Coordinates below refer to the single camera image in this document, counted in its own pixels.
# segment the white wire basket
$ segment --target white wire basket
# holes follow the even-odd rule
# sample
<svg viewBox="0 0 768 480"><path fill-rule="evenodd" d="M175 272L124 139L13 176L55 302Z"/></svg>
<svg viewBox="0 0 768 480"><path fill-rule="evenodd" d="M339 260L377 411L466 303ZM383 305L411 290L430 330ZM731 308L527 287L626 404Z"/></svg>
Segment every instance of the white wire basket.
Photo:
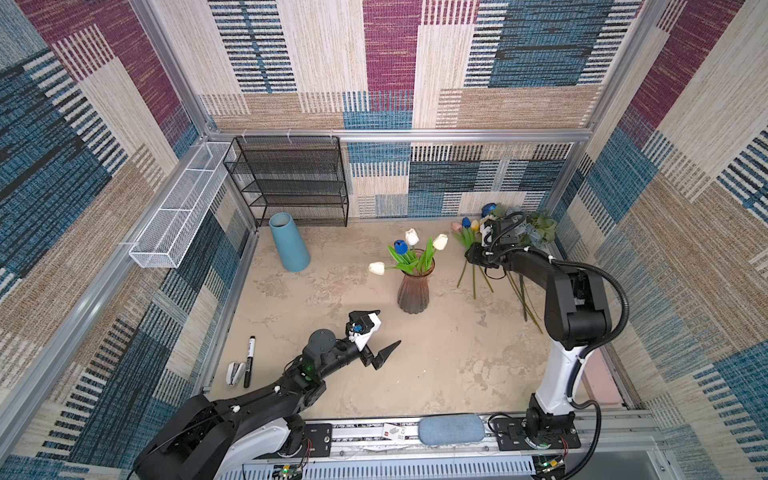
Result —
<svg viewBox="0 0 768 480"><path fill-rule="evenodd" d="M178 268L203 223L205 213L234 161L228 142L206 142L176 180L161 207L131 247L131 258L141 268Z"/></svg>

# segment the robotic arm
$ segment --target robotic arm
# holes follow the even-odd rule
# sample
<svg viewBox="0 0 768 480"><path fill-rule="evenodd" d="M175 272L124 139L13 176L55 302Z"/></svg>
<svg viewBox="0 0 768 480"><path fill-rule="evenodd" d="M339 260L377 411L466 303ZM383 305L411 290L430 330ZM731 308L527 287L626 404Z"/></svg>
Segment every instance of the robotic arm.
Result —
<svg viewBox="0 0 768 480"><path fill-rule="evenodd" d="M513 220L510 217L520 215ZM597 448L601 427L600 406L594 400L574 401L583 365L600 346L615 339L629 317L629 303L621 285L605 271L587 263L557 260L533 247L520 247L514 229L525 215L517 212L492 222L483 241L467 250L466 258L480 267L520 273L546 290L544 322L551 339L547 369L521 423L525 442L532 449L548 449L553 438L573 429L575 409L597 410L595 437L586 456L563 479L576 475ZM621 303L621 318L611 330L611 314L603 287L606 279Z"/></svg>
<svg viewBox="0 0 768 480"><path fill-rule="evenodd" d="M187 400L142 450L133 472L142 480L211 480L267 453L294 455L304 429L297 414L326 391L325 378L356 359L378 370L400 344L373 355L367 343L381 326L379 313L351 312L343 339L327 329L315 331L268 386L232 399Z"/></svg>

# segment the blue sponge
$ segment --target blue sponge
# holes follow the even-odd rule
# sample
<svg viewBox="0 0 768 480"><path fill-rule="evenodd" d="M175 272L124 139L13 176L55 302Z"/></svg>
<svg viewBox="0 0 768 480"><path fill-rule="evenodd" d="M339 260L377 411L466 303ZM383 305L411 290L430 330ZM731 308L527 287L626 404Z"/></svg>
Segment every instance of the blue sponge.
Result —
<svg viewBox="0 0 768 480"><path fill-rule="evenodd" d="M424 445L482 442L485 426L477 415L440 415L419 422L419 439Z"/></svg>

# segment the black mounting plate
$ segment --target black mounting plate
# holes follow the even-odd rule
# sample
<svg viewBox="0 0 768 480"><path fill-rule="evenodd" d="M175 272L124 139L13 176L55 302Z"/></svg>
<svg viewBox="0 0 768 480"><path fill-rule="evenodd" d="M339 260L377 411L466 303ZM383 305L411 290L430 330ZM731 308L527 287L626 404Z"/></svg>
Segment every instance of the black mounting plate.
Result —
<svg viewBox="0 0 768 480"><path fill-rule="evenodd" d="M522 422L525 417L515 417L508 419L507 417L497 417L491 420L491 425L496 432L501 435L496 435L496 443L498 443L498 449L502 452L512 452L515 450L537 450L531 447L525 441L525 429L522 426ZM571 433L570 430L553 430L546 436L542 436L541 439L551 444L551 449L562 450L563 444L560 440L563 437L568 443L569 449L579 449L581 447L581 441L578 439L578 432ZM537 450L537 452L546 452L545 450Z"/></svg>
<svg viewBox="0 0 768 480"><path fill-rule="evenodd" d="M333 432L332 423L307 423L304 425L304 436L312 442L312 451L310 458L322 458L331 456L331 433ZM281 457L276 453L267 453L257 458L302 458L306 452L306 442L301 444L301 448L295 455L290 457Z"/></svg>

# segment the beige table surface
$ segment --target beige table surface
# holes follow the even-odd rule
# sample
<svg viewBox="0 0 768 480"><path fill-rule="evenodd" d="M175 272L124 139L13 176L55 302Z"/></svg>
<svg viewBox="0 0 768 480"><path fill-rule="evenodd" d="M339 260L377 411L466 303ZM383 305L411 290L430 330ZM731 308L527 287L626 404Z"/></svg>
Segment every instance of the beige table surface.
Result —
<svg viewBox="0 0 768 480"><path fill-rule="evenodd" d="M422 239L417 247L430 235L450 237L435 255L429 306L417 315L397 306L402 273L387 270L378 276L367 270L374 261L391 265L386 245L411 227ZM251 335L257 341L250 389L258 389L280 377L314 330L330 328L340 337L350 311L381 310L382 326L369 341L371 350L377 353L398 339L400 347L378 371L354 362L331 375L327 391L303 413L305 418L525 410L544 374L549 337L531 320L523 321L507 280L491 280L491 293L477 270L474 300L470 266L456 288L463 247L449 230L447 220L300 227L312 261L303 272L289 273L269 228L262 229L209 397L246 392L242 382L230 387L223 378L229 362L245 360ZM499 271L489 273L498 276ZM541 315L544 290L531 281L526 286Z"/></svg>

